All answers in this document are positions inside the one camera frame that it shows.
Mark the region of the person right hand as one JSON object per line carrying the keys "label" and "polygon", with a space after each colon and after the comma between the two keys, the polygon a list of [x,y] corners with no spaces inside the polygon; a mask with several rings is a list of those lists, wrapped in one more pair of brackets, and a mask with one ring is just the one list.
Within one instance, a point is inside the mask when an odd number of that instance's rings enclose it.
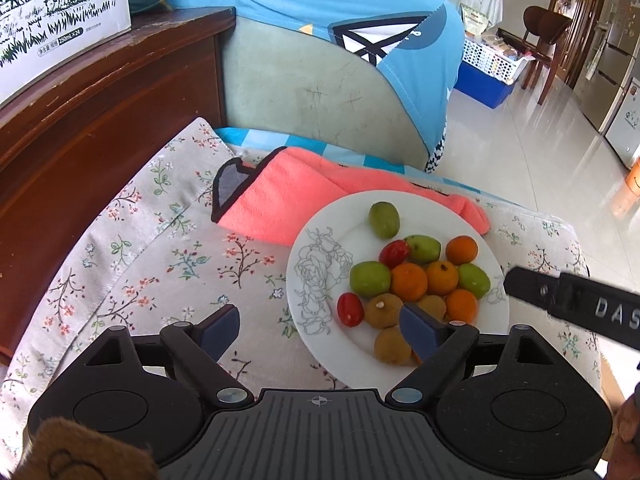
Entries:
{"label": "person right hand", "polygon": [[636,386],[616,415],[616,434],[605,476],[608,480],[639,479],[639,416],[639,386]]}

